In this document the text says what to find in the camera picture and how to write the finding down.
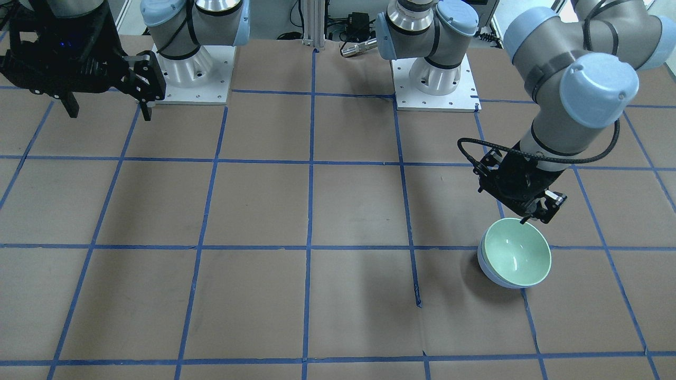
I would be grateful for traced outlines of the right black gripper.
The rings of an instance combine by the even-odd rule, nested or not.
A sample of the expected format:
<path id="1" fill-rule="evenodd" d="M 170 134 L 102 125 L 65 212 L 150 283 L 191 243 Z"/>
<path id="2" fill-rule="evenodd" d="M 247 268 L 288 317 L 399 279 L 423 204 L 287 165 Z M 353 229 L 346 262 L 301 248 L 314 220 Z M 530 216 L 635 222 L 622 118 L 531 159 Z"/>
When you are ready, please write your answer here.
<path id="1" fill-rule="evenodd" d="M 127 56 L 107 1 L 21 1 L 9 27 L 2 75 L 19 88 L 55 96 L 70 118 L 80 110 L 74 93 L 103 93 L 121 84 L 146 122 L 154 102 L 165 99 L 157 56 Z"/>

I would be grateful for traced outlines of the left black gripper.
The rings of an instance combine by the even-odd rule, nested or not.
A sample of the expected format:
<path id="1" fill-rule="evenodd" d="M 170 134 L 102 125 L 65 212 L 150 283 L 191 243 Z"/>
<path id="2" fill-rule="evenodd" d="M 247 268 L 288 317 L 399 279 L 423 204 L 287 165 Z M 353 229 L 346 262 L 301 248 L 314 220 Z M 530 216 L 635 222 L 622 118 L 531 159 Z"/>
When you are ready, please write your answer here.
<path id="1" fill-rule="evenodd" d="M 520 214 L 520 224 L 531 217 L 549 224 L 568 199 L 565 193 L 548 190 L 555 182 L 555 172 L 541 170 L 534 159 L 515 153 L 503 156 L 492 149 L 474 166 L 480 188 Z"/>

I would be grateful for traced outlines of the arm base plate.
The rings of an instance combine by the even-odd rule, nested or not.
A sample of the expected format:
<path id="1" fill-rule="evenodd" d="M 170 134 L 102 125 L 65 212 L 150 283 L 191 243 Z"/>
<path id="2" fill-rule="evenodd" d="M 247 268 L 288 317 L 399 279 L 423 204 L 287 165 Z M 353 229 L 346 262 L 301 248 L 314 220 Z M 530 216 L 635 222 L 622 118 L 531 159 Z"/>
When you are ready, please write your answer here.
<path id="1" fill-rule="evenodd" d="M 158 55 L 169 105 L 227 105 L 236 46 L 202 46 L 193 57 L 169 60 Z"/>
<path id="2" fill-rule="evenodd" d="M 428 94 L 421 89 L 425 75 L 414 77 L 412 68 L 415 58 L 391 60 L 392 79 L 395 87 L 397 109 L 399 111 L 453 111 L 474 112 L 482 108 L 476 91 L 475 79 L 470 67 L 468 55 L 450 74 L 439 74 L 433 78 L 433 87 L 450 88 L 449 94 Z"/>

